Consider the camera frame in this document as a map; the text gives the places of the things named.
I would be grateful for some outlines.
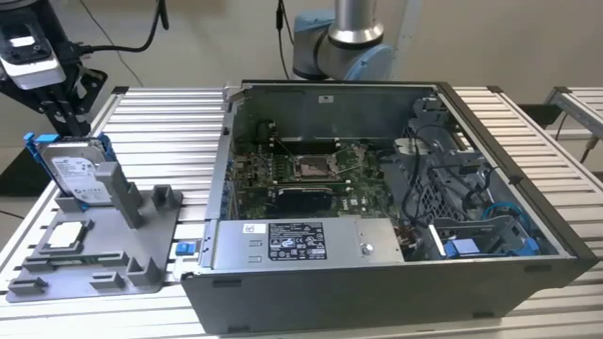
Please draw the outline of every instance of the floor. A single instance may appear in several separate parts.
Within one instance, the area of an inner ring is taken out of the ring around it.
[[[0,148],[0,173],[4,171],[23,148]],[[0,196],[0,210],[25,216],[36,203],[37,197]],[[4,247],[21,219],[0,213],[0,249]]]

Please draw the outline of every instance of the workbench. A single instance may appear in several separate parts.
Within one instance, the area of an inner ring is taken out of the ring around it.
[[[603,185],[498,88],[455,88],[588,247],[603,257]],[[224,114],[223,90],[131,88],[115,92],[92,124],[113,141],[140,190],[171,184],[184,192],[168,275],[152,295],[9,304],[0,297],[0,334],[32,338],[203,336],[176,277],[195,260],[175,243],[204,231],[204,214]],[[56,213],[56,185],[43,192],[0,252],[0,295]],[[570,286],[538,292],[503,319],[267,335],[264,338],[600,338],[603,264]]]

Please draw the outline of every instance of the white wall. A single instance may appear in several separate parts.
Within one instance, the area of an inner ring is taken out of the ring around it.
[[[147,87],[221,86],[249,78],[284,78],[275,30],[276,0],[171,0],[171,29],[157,30],[151,48],[140,54],[123,53],[129,67]],[[85,0],[92,13],[116,44],[140,46],[149,32],[155,0]],[[287,14],[328,9],[334,0],[285,1]],[[69,39],[85,44],[107,44],[79,1],[53,2]],[[394,43],[399,14],[406,1],[380,0],[378,13],[388,29],[386,41]],[[291,67],[292,47],[284,30],[284,57]],[[137,86],[115,52],[99,52],[85,60],[89,68],[109,75],[103,97],[116,85]],[[52,131],[45,118],[0,97],[3,121],[0,147],[20,146],[27,131]]]
[[[600,0],[424,0],[396,76],[499,85],[516,102],[603,86],[602,13]]]

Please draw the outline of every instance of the blue drive bracket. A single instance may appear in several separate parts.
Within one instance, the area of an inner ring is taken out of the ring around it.
[[[61,191],[61,194],[64,196],[67,196],[67,193],[63,190],[63,187],[59,185],[55,175],[53,175],[52,171],[49,170],[48,165],[44,162],[44,159],[41,158],[41,154],[37,151],[37,147],[36,147],[36,143],[53,143],[60,138],[60,136],[59,136],[59,134],[43,134],[41,136],[37,137],[36,140],[33,139],[35,136],[36,135],[32,132],[27,133],[23,136],[23,139],[25,141],[25,148],[29,151],[31,155],[33,156],[33,160],[36,160],[36,162],[41,165],[41,167],[44,168],[44,171],[47,171],[49,178],[55,181],[56,186],[59,187],[59,190]]]

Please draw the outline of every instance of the blue latch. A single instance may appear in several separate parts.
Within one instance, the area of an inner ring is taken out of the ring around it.
[[[193,242],[179,242],[176,245],[176,256],[193,256],[197,245]]]
[[[60,135],[59,134],[41,134],[36,138],[36,143],[53,143],[59,139],[60,139]]]
[[[107,136],[107,134],[100,133],[100,135],[97,136],[97,140],[103,144],[104,156],[105,156],[107,160],[117,161],[117,156],[115,155],[113,146],[111,144],[111,139]]]

